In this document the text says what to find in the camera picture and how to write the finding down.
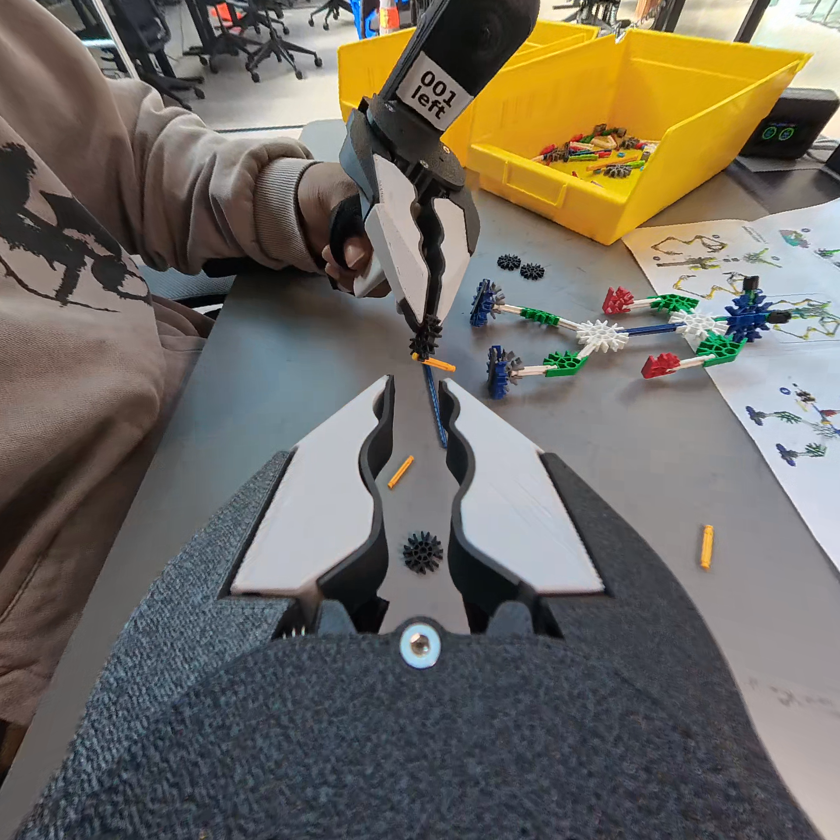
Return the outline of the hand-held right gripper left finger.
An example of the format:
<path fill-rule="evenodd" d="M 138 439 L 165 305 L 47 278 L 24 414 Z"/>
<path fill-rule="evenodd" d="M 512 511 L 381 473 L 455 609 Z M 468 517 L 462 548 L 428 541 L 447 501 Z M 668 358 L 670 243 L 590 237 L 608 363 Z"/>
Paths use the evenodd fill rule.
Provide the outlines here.
<path fill-rule="evenodd" d="M 299 440 L 259 510 L 232 596 L 325 601 L 349 616 L 372 603 L 389 562 L 376 479 L 392 455 L 395 378 L 384 375 Z"/>

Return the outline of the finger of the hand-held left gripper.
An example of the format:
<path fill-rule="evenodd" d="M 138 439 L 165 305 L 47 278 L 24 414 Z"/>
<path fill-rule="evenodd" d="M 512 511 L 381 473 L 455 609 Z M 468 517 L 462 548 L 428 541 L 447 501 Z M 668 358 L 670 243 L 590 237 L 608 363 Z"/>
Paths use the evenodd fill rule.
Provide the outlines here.
<path fill-rule="evenodd" d="M 428 317 L 443 322 L 457 297 L 471 257 L 465 209 L 451 198 L 436 197 L 428 236 Z"/>
<path fill-rule="evenodd" d="M 413 215 L 417 191 L 398 167 L 373 155 L 379 199 L 364 219 L 364 231 L 373 247 L 373 259 L 363 274 L 363 297 L 387 282 L 413 329 L 434 325 L 428 307 L 434 289 L 433 273 L 424 253 L 424 236 Z"/>

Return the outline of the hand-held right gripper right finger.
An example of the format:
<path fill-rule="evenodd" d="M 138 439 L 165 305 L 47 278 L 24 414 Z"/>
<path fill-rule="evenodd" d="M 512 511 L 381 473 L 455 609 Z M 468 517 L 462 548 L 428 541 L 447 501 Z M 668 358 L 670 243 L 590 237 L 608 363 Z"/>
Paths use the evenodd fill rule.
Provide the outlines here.
<path fill-rule="evenodd" d="M 506 602 L 532 616 L 558 596 L 606 586 L 553 477 L 555 457 L 453 379 L 438 385 L 447 432 L 449 573 L 469 612 L 490 618 Z"/>

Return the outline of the yellow plastic bin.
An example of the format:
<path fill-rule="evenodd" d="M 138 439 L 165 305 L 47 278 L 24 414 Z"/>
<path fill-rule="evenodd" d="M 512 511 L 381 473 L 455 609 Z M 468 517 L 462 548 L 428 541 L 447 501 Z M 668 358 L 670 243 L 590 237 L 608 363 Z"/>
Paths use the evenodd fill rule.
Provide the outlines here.
<path fill-rule="evenodd" d="M 610 245 L 724 170 L 811 54 L 633 29 L 502 71 L 473 111 L 479 186 Z M 653 141 L 641 171 L 537 162 L 596 126 Z"/>
<path fill-rule="evenodd" d="M 390 35 L 366 38 L 338 49 L 339 105 L 343 120 L 350 117 L 363 98 L 373 96 L 384 86 L 415 28 L 405 28 Z M 506 72 L 523 63 L 540 59 L 593 41 L 599 34 L 594 26 L 567 24 L 539 19 L 531 35 L 500 69 Z M 443 134 L 442 142 L 467 163 L 474 122 L 471 104 Z"/>

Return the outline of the person's left forearm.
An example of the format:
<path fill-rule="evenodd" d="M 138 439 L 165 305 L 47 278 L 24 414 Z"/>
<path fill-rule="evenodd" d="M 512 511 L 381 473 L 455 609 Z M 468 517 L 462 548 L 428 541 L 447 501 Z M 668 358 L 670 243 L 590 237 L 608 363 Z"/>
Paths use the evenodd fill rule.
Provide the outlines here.
<path fill-rule="evenodd" d="M 92 162 L 71 190 L 131 254 L 184 273 L 234 258 L 322 270 L 298 211 L 304 145 L 225 137 L 136 80 L 103 80 L 92 104 Z"/>

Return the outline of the grey desk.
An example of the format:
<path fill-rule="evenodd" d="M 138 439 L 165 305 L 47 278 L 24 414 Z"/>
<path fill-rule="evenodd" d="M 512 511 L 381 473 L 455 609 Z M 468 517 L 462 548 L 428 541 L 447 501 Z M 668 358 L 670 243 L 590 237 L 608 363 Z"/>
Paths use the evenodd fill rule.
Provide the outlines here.
<path fill-rule="evenodd" d="M 15 834 L 60 766 L 111 647 L 167 562 L 277 451 L 380 375 L 395 376 L 382 490 L 390 550 L 448 538 L 456 483 L 392 299 L 354 301 L 296 272 L 245 273 L 187 383 L 2 788 Z M 705 371 L 638 377 L 655 342 L 495 410 L 556 453 L 652 546 L 728 659 L 752 723 L 815 828 L 838 838 L 838 574 Z M 710 571 L 699 564 L 715 529 Z"/>

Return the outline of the person's left hand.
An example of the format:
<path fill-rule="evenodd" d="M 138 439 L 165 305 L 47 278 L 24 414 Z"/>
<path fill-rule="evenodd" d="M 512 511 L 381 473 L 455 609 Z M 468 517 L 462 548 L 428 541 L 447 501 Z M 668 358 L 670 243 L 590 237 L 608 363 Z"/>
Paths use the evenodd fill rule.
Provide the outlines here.
<path fill-rule="evenodd" d="M 311 257 L 340 291 L 354 294 L 354 282 L 368 269 L 373 248 L 366 234 L 349 238 L 343 247 L 346 268 L 336 261 L 329 246 L 333 209 L 359 194 L 357 185 L 339 163 L 316 162 L 301 175 L 297 186 L 297 208 L 301 231 Z"/>

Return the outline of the long blue toy rod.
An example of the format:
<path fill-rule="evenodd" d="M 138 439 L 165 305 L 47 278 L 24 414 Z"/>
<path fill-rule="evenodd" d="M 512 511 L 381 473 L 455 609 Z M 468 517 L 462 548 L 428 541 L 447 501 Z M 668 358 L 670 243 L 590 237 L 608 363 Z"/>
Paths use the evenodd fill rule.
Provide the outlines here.
<path fill-rule="evenodd" d="M 429 394 L 430 404 L 434 415 L 434 422 L 437 429 L 437 436 L 443 449 L 448 447 L 448 435 L 442 420 L 440 404 L 438 400 L 438 384 L 435 380 L 433 368 L 422 364 L 425 381 L 427 385 L 427 392 Z"/>

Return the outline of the colourful toy rod model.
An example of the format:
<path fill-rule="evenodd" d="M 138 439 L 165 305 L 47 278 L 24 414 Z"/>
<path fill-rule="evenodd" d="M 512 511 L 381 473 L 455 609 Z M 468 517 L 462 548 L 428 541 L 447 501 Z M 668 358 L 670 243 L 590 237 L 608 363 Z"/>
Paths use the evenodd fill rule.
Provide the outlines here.
<path fill-rule="evenodd" d="M 742 280 L 741 294 L 726 307 L 724 316 L 713 316 L 700 311 L 698 306 L 697 299 L 676 293 L 636 299 L 623 287 L 609 288 L 602 305 L 606 316 L 648 309 L 668 315 L 668 320 L 635 328 L 625 328 L 606 319 L 573 322 L 548 311 L 509 305 L 496 284 L 483 280 L 472 300 L 469 323 L 473 328 L 485 327 L 490 319 L 507 313 L 543 327 L 571 331 L 580 346 L 575 352 L 550 353 L 540 364 L 525 365 L 515 353 L 492 345 L 488 351 L 486 389 L 491 399 L 500 400 L 512 385 L 527 377 L 551 379 L 576 375 L 594 354 L 621 352 L 634 337 L 675 333 L 693 342 L 696 348 L 694 355 L 684 360 L 674 353 L 649 356 L 642 369 L 645 380 L 728 364 L 738 358 L 747 343 L 758 340 L 762 332 L 787 324 L 794 316 L 791 309 L 771 307 L 756 276 Z"/>

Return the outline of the pile of colourful toy pieces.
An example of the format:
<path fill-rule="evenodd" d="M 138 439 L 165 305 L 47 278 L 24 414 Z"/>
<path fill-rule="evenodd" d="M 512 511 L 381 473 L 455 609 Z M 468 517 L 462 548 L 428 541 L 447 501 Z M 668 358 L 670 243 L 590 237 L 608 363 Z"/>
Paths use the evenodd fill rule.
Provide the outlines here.
<path fill-rule="evenodd" d="M 543 147 L 530 161 L 559 167 L 577 179 L 623 181 L 644 170 L 659 144 L 660 140 L 639 137 L 628 128 L 602 122 L 588 133 Z"/>

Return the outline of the person's beige shirt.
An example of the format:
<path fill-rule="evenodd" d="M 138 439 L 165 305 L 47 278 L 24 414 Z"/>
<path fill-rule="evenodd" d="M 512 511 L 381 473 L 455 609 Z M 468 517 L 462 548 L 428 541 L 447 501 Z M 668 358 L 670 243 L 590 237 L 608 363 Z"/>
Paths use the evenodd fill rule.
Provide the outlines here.
<path fill-rule="evenodd" d="M 2 3 L 2 726 L 33 720 L 210 321 L 150 292 L 192 209 L 173 119 L 37 2 Z"/>

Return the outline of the printed instruction sheet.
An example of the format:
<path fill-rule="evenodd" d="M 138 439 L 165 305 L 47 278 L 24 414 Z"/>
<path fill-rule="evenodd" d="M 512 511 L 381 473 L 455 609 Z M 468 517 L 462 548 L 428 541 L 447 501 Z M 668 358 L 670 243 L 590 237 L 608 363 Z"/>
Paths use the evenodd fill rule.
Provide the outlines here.
<path fill-rule="evenodd" d="M 655 292 L 732 318 L 748 277 L 763 310 L 738 358 L 709 376 L 828 559 L 839 565 L 839 200 L 752 222 L 641 227 L 623 238 Z"/>

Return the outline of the black device with green lights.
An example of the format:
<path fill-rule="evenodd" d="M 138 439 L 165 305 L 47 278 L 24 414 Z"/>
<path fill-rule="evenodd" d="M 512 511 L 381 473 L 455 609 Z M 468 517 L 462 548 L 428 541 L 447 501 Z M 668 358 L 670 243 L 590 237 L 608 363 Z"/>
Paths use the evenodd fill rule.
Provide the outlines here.
<path fill-rule="evenodd" d="M 788 87 L 752 132 L 739 156 L 792 161 L 811 149 L 838 111 L 830 89 Z"/>

